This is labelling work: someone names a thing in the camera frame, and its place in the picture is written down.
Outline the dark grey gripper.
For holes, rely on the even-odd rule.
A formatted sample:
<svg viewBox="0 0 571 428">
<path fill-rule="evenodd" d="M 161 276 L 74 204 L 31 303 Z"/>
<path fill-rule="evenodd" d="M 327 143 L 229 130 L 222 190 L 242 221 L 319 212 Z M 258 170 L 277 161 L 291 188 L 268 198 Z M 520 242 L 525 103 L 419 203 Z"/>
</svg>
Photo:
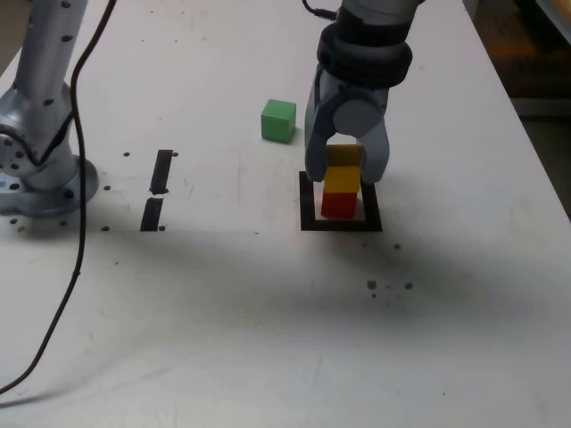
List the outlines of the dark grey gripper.
<svg viewBox="0 0 571 428">
<path fill-rule="evenodd" d="M 351 100 L 337 108 L 339 94 Z M 311 181 L 325 177 L 327 141 L 335 131 L 354 137 L 361 146 L 363 181 L 375 184 L 382 179 L 390 157 L 385 126 L 388 94 L 387 89 L 350 85 L 317 67 L 304 118 L 304 165 Z"/>
</svg>

